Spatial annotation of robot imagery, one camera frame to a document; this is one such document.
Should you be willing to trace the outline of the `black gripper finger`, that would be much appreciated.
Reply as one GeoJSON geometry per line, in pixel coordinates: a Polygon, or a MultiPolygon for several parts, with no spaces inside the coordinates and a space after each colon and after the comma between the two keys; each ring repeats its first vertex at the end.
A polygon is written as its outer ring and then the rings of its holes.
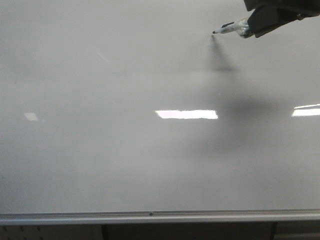
{"type": "Polygon", "coordinates": [[[244,0],[245,7],[248,11],[258,7],[272,5],[281,9],[287,9],[295,12],[319,12],[319,0],[244,0]]]}
{"type": "Polygon", "coordinates": [[[253,11],[247,20],[247,24],[249,32],[256,38],[259,38],[291,22],[319,15],[319,5],[297,7],[261,5],[253,11]]]}

